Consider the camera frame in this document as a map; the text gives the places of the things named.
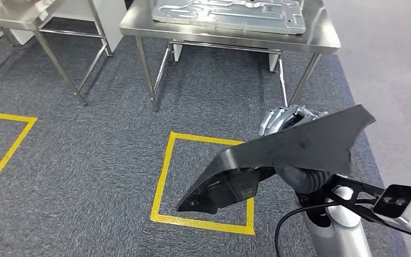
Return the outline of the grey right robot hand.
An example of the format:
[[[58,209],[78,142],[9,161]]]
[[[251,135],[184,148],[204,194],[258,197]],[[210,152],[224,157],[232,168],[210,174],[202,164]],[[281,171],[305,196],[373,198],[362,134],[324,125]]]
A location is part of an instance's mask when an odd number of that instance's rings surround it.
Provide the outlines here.
[[[312,112],[299,105],[277,107],[265,113],[258,127],[257,134],[259,136],[273,134],[324,117],[328,114],[327,111]],[[331,174],[325,171],[295,167],[275,167],[275,173],[299,194],[309,194],[319,190],[331,177]]]

